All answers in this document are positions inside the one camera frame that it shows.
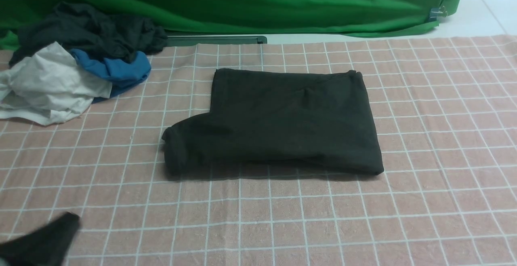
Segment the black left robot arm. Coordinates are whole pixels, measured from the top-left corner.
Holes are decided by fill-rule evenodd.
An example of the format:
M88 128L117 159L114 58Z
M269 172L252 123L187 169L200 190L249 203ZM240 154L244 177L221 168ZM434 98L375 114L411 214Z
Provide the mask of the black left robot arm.
M67 211L31 233L2 242L0 264L61 266L80 225L80 216Z

